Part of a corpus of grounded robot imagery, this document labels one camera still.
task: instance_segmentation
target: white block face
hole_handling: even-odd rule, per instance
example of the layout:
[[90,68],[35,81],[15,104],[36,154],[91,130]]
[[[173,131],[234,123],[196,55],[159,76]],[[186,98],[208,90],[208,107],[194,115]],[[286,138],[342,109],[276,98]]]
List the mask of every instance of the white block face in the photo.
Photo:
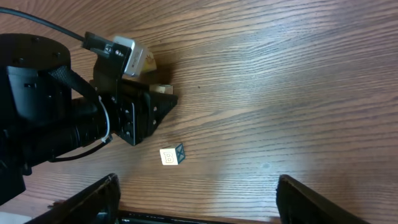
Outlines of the white block face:
[[178,165],[175,149],[161,149],[160,157],[162,158],[163,165]]

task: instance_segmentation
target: block with letter b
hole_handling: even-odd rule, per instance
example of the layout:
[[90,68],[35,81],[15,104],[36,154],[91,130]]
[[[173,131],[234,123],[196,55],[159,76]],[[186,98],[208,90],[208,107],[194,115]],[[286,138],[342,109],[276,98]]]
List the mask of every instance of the block with letter b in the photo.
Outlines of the block with letter b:
[[179,165],[185,159],[182,143],[174,144],[160,150],[163,165]]

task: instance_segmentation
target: small cube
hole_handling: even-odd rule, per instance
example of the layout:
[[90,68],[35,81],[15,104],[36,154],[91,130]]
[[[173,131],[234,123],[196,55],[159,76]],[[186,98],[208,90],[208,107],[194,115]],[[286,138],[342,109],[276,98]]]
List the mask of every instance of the small cube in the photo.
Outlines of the small cube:
[[182,143],[173,144],[160,150],[163,165],[179,165],[185,159]]

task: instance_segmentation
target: brown wooden surface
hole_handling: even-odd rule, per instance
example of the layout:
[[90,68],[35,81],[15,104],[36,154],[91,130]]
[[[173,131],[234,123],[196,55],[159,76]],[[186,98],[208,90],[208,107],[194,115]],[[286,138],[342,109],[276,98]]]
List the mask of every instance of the brown wooden surface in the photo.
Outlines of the brown wooden surface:
[[[267,221],[278,216],[278,176],[289,174],[369,222],[398,222],[398,1],[1,4],[81,35],[143,42],[180,100],[137,147],[116,138],[35,167],[0,210],[36,216],[115,172],[123,209]],[[96,57],[79,42],[17,17],[0,23],[64,43],[73,69],[91,77]],[[161,163],[171,142],[184,143],[179,166]]]

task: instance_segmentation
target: wood grain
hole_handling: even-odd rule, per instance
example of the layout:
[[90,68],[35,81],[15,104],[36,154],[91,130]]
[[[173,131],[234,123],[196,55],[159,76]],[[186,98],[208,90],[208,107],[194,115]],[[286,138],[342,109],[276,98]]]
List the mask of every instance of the wood grain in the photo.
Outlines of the wood grain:
[[[102,176],[121,208],[193,218],[275,221],[289,174],[371,223],[398,222],[398,1],[2,1],[79,34],[133,37],[180,97],[137,147],[116,140],[86,158],[41,164],[0,210],[37,216]],[[1,32],[65,44],[92,76],[94,54],[17,17]],[[184,143],[163,166],[159,149]]]

